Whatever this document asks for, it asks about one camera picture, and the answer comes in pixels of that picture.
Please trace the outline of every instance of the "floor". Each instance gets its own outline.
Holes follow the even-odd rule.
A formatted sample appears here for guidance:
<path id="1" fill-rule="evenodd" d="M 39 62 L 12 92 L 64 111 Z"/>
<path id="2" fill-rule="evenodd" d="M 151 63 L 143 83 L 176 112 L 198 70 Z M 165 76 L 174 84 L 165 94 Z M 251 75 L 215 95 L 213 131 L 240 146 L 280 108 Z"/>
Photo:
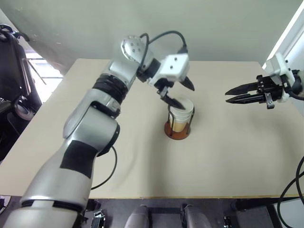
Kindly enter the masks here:
<path id="1" fill-rule="evenodd" d="M 9 213 L 19 207 L 20 197 L 11 200 L 0 215 L 0 228 Z M 213 228 L 224 227 L 224 216 L 230 216 L 232 228 L 274 228 L 266 208 L 234 212 L 230 209 L 233 199 L 99 199 L 106 215 L 105 228 L 123 228 L 132 211 L 144 204 L 150 208 L 179 208 L 182 203 L 195 205 L 203 211 Z M 83 228 L 90 228 L 92 212 L 86 212 L 88 219 Z M 181 228 L 179 214 L 152 214 L 153 228 Z"/>

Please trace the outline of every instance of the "cable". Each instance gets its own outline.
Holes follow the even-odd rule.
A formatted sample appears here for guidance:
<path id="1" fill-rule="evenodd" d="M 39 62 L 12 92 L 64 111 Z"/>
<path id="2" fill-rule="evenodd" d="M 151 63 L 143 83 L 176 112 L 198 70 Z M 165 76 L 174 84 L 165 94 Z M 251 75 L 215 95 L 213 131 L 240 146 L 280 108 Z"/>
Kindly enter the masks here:
<path id="1" fill-rule="evenodd" d="M 104 184 L 107 183 L 108 180 L 110 180 L 110 178 L 113 176 L 113 174 L 114 174 L 114 172 L 115 172 L 115 169 L 116 169 L 116 166 L 117 166 L 117 152 L 116 152 L 116 150 L 115 150 L 115 148 L 114 148 L 113 146 L 112 146 L 112 149 L 113 149 L 114 154 L 115 154 L 115 165 L 114 165 L 114 167 L 113 167 L 113 170 L 112 170 L 110 176 L 109 176 L 107 179 L 105 179 L 104 182 L 102 182 L 102 183 L 100 183 L 100 184 L 98 184 L 98 185 L 92 187 L 91 190 L 97 189 L 97 188 L 99 188 L 100 186 L 104 185 Z"/>
<path id="2" fill-rule="evenodd" d="M 298 194 L 300 196 L 300 199 L 304 205 L 304 198 L 303 198 L 303 194 L 302 194 L 302 191 L 301 191 L 301 187 L 300 187 L 300 170 L 301 170 L 301 167 L 303 165 L 303 162 L 304 162 L 304 156 L 303 158 L 300 160 L 300 163 L 298 165 L 298 168 L 296 169 L 296 173 L 295 173 L 295 183 L 296 183 L 296 189 L 298 190 Z"/>
<path id="3" fill-rule="evenodd" d="M 303 175 L 304 175 L 304 172 L 302 172 L 302 173 L 298 176 L 298 178 L 297 178 L 297 177 L 294 178 L 294 179 L 286 186 L 286 188 L 285 188 L 284 191 L 282 192 L 282 194 L 281 194 L 281 196 L 280 196 L 280 198 L 279 198 L 279 200 L 278 200 L 278 203 L 277 203 L 277 214 L 278 214 L 278 216 L 279 216 L 281 222 L 282 222 L 287 228 L 293 228 L 293 227 L 289 226 L 289 225 L 284 221 L 284 219 L 283 219 L 283 217 L 282 217 L 282 215 L 281 215 L 281 210 L 280 210 L 281 202 L 282 202 L 282 200 L 283 200 L 283 198 L 284 198 L 284 195 L 285 195 L 286 192 L 288 191 L 288 189 L 293 185 L 294 182 L 296 182 L 296 179 L 299 179 L 299 178 L 302 177 Z"/>
<path id="4" fill-rule="evenodd" d="M 144 63 L 144 59 L 146 58 L 147 52 L 148 52 L 148 46 L 149 46 L 149 35 L 148 33 L 143 33 L 139 36 L 140 38 L 146 37 L 146 46 L 144 48 L 144 52 L 143 52 L 143 56 L 142 56 L 142 60 L 141 63 L 138 66 L 138 70 L 141 70 L 143 63 Z"/>
<path id="5" fill-rule="evenodd" d="M 294 92 L 292 92 L 292 91 L 288 92 L 288 94 L 289 94 L 292 98 L 294 98 L 294 99 L 304 101 L 304 97 L 298 96 L 298 95 L 296 95 L 296 94 L 295 94 Z"/>
<path id="6" fill-rule="evenodd" d="M 156 36 L 152 40 L 150 40 L 149 44 L 152 43 L 152 42 L 154 42 L 154 41 L 156 41 L 160 37 L 163 37 L 163 36 L 168 35 L 168 34 L 176 34 L 176 35 L 178 35 L 181 38 L 182 42 L 183 42 L 183 46 L 187 46 L 186 45 L 185 37 L 180 32 L 175 31 L 175 30 L 171 30 L 171 31 L 167 31 L 167 32 L 163 32 L 163 33 L 159 34 L 158 36 Z"/>

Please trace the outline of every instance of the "metal leg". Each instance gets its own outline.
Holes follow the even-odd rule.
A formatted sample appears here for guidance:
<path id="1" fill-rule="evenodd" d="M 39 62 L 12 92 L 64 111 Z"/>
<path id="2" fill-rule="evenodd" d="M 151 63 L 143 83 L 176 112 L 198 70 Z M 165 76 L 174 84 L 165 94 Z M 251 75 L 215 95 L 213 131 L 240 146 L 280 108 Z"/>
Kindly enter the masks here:
<path id="1" fill-rule="evenodd" d="M 170 122 L 170 115 L 172 116 L 171 132 L 170 132 L 170 136 L 172 136 L 173 135 L 173 126 L 174 126 L 174 115 L 173 115 L 173 113 L 170 110 L 170 105 L 168 105 L 168 111 L 169 111 L 168 121 L 167 121 L 168 123 Z"/>
<path id="2" fill-rule="evenodd" d="M 187 129 L 187 134 L 189 134 L 189 131 L 190 131 L 190 126 L 191 126 L 191 122 L 192 122 L 192 119 L 193 119 L 193 116 L 194 116 L 194 112 L 195 112 L 195 107 L 193 107 L 193 111 L 192 111 L 192 114 L 191 114 L 191 119 L 190 119 L 189 126 L 188 126 L 188 129 Z"/>
<path id="3" fill-rule="evenodd" d="M 124 228 L 149 228 L 149 210 L 145 205 L 135 208 Z"/>
<path id="4" fill-rule="evenodd" d="M 183 209 L 187 228 L 212 228 L 208 218 L 203 212 L 192 205 L 187 205 Z"/>

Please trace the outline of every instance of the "black office chair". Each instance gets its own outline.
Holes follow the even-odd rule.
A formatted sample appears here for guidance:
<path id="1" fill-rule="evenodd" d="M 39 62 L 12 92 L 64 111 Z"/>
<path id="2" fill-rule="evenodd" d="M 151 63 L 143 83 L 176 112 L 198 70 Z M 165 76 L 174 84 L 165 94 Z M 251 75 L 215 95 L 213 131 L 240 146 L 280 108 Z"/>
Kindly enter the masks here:
<path id="1" fill-rule="evenodd" d="M 20 37 L 29 41 L 0 24 L 0 161 L 42 105 Z"/>

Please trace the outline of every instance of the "gray wall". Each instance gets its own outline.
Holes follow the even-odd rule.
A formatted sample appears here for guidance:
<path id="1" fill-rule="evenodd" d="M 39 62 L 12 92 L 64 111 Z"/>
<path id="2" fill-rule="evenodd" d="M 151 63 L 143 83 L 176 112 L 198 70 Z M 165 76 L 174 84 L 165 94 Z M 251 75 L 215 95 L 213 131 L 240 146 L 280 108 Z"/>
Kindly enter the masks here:
<path id="1" fill-rule="evenodd" d="M 83 58 L 111 58 L 127 34 L 181 31 L 191 60 L 264 63 L 302 0 L 1 0 L 31 46 L 65 73 Z M 180 41 L 162 39 L 160 56 Z"/>

